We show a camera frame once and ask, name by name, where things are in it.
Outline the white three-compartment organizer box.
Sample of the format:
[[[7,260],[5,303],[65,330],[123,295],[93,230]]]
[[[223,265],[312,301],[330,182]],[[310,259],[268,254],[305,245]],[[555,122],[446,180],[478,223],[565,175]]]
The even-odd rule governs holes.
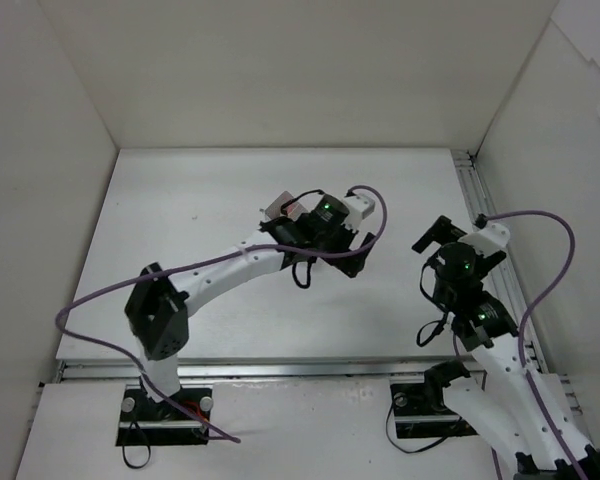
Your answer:
[[[288,217],[292,221],[298,220],[308,210],[299,201],[295,201],[297,203],[296,208],[290,214],[286,214],[284,208],[291,204],[290,200],[293,198],[294,196],[289,191],[283,191],[268,207],[261,211],[263,220],[268,222],[279,217]]]

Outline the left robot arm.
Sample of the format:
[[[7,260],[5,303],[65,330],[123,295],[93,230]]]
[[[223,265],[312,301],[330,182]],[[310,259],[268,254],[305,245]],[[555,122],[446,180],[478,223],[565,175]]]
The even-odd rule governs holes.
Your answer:
[[[359,253],[350,246],[374,210],[374,200],[361,193],[348,192],[343,198],[322,193],[307,210],[284,192],[265,210],[258,229],[226,251],[224,261],[172,277],[163,276],[157,263],[145,267],[145,281],[134,286],[125,306],[141,350],[144,408],[160,420],[178,411],[177,355],[189,340],[189,319],[198,310],[257,277],[299,264],[312,266],[316,259],[309,251],[322,253],[327,264],[355,277],[375,236],[365,236]]]

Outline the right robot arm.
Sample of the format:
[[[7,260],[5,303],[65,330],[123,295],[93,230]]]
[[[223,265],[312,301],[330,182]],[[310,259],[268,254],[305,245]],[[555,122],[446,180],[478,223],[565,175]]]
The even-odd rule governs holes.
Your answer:
[[[462,361],[450,360],[426,370],[424,403],[459,415],[516,479],[600,479],[600,448],[564,414],[524,348],[523,326],[484,287],[506,258],[510,232],[484,215],[475,226],[467,233],[441,216],[412,248],[423,253],[437,244],[424,264],[434,273],[425,297],[497,394],[482,390]]]

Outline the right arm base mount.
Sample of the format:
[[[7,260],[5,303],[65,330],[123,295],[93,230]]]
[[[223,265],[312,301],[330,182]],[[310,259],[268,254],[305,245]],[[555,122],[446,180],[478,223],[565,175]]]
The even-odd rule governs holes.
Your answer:
[[[443,401],[443,388],[452,380],[470,378],[458,360],[427,369],[418,382],[390,384],[391,403],[386,417],[390,440],[431,440],[430,446],[451,438],[476,436],[475,429]]]

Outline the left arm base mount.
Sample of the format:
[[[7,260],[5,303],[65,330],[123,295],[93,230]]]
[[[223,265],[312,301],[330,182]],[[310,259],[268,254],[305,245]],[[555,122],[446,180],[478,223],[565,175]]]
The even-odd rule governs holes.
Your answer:
[[[140,386],[125,389],[116,445],[194,446],[208,444],[208,430],[170,404],[156,403]]]

